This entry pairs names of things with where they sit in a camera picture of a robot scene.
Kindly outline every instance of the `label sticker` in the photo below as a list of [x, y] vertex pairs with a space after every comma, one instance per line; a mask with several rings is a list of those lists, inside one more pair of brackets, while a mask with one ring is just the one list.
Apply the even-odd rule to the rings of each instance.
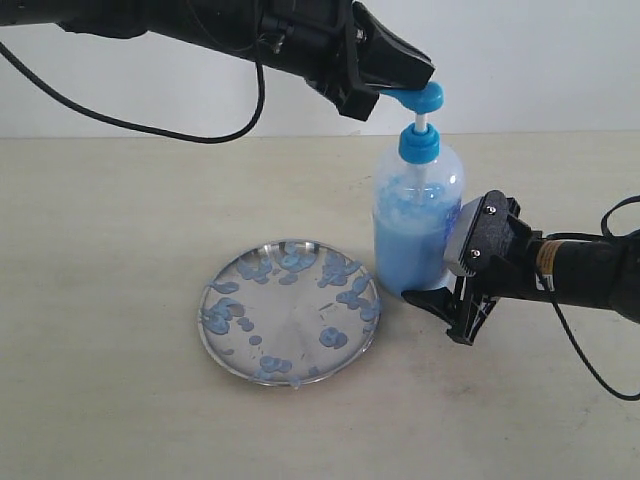
[[[552, 292], [555, 291], [555, 285], [553, 281], [553, 267], [556, 260], [556, 254], [560, 249], [560, 246], [564, 242], [562, 241], [548, 241], [542, 244], [540, 250], [538, 251], [538, 256], [536, 258], [536, 264], [540, 269], [540, 273], [542, 273], [542, 277], [547, 281], [547, 285], [549, 286], [549, 290]], [[536, 277], [536, 287], [538, 290], [544, 291], [544, 285], [538, 278]]]

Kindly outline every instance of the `stainless steel plate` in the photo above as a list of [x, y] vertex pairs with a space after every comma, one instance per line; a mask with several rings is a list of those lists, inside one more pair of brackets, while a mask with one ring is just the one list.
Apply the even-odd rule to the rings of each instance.
[[202, 341], [224, 368], [262, 385], [323, 380], [363, 354], [380, 297], [360, 262], [318, 242], [262, 245], [205, 288]]

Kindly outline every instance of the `table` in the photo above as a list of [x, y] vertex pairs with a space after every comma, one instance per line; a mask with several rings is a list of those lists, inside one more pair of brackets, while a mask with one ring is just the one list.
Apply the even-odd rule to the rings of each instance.
[[[444, 139], [465, 200], [501, 189], [547, 233], [597, 233], [640, 191], [637, 132]], [[502, 301], [463, 347], [385, 296], [371, 350], [299, 391], [207, 355], [202, 288], [246, 248], [313, 238], [374, 267], [372, 174], [394, 142], [0, 141], [0, 477], [635, 477], [640, 406], [601, 389], [546, 304]], [[612, 225], [638, 218], [630, 207]], [[606, 378], [640, 388], [638, 327], [566, 312]]]

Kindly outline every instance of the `blue pump head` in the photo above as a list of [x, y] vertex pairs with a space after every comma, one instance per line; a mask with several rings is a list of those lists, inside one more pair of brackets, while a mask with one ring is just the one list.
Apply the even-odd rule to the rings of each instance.
[[383, 90], [380, 93], [395, 98], [416, 114], [416, 123], [409, 125], [400, 135], [398, 152], [402, 159], [415, 165], [434, 161], [440, 155], [440, 134], [431, 124], [427, 124], [424, 131], [419, 131], [416, 124], [428, 113], [442, 107], [442, 87], [429, 82], [423, 90]]

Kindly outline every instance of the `white wall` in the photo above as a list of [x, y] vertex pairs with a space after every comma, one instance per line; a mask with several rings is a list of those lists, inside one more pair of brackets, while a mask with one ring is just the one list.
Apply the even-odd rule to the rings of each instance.
[[[640, 129], [637, 0], [365, 3], [435, 61], [445, 133]], [[0, 29], [0, 40], [63, 93], [127, 120], [220, 135], [254, 108], [252, 64], [175, 40], [55, 26]], [[0, 136], [127, 135], [55, 104], [0, 60]], [[274, 71], [267, 97], [254, 135], [395, 134], [410, 119], [388, 98], [367, 123], [339, 118], [301, 79]]]

